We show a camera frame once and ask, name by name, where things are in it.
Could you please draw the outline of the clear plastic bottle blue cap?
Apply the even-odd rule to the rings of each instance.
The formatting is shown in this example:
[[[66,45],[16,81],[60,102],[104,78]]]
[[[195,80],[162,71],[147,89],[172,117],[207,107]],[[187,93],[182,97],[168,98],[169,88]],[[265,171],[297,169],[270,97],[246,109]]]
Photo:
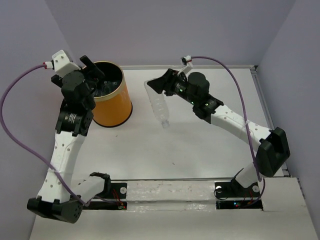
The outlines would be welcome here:
[[[158,94],[155,92],[149,85],[149,81],[144,82],[144,88],[146,90],[146,93],[148,95],[148,99],[153,111],[153,114],[156,118],[156,120],[161,123],[161,126],[164,129],[167,129],[170,127],[169,123],[169,109],[167,106],[167,103],[165,101],[164,94]]]

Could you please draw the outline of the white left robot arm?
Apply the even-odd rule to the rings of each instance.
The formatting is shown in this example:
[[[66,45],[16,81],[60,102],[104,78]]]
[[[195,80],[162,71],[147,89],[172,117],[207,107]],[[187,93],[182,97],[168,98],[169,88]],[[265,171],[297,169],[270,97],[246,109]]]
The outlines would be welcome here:
[[[55,126],[55,143],[47,174],[36,197],[28,200],[27,209],[36,215],[74,224],[93,198],[110,194],[111,178],[93,172],[71,189],[73,173],[81,146],[89,132],[96,106],[94,92],[105,74],[87,57],[74,63],[64,50],[52,55],[50,68],[55,75],[63,100]]]

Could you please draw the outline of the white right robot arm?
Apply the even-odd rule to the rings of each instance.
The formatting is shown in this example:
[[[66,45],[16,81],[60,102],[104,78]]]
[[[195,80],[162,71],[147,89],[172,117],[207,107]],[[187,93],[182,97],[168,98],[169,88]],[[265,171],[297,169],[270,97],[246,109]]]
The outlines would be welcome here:
[[[249,145],[253,160],[230,183],[230,190],[235,196],[242,196],[257,180],[273,177],[291,155],[287,135],[282,128],[260,126],[231,110],[209,93],[210,83],[200,72],[185,75],[169,68],[163,76],[145,81],[144,87],[153,113],[164,128],[169,126],[169,110],[164,97],[178,96],[192,105],[192,111],[199,119]]]

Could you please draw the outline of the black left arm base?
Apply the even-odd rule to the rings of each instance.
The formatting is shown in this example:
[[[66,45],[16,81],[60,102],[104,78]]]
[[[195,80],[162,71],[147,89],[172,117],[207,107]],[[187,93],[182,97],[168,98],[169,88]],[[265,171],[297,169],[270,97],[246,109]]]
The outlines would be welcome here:
[[[127,209],[127,191],[126,182],[111,182],[109,192],[102,192],[95,196],[84,210],[108,210],[108,211],[125,211]]]

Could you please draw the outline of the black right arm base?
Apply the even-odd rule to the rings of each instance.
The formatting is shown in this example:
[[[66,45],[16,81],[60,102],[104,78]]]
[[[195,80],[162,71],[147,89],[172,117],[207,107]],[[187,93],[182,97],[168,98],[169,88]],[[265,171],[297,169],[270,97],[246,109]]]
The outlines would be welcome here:
[[[257,182],[248,188],[241,185],[232,188],[230,181],[218,181],[213,190],[217,210],[263,209],[261,192]]]

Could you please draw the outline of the orange cylindrical bin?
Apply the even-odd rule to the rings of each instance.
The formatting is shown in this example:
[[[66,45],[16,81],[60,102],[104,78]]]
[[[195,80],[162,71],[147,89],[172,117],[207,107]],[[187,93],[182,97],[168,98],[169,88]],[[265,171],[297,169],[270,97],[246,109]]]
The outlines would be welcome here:
[[[108,61],[96,61],[95,65],[104,73],[103,81],[120,81],[120,86],[112,93],[95,97],[93,120],[105,128],[115,128],[125,123],[133,112],[123,70]]]

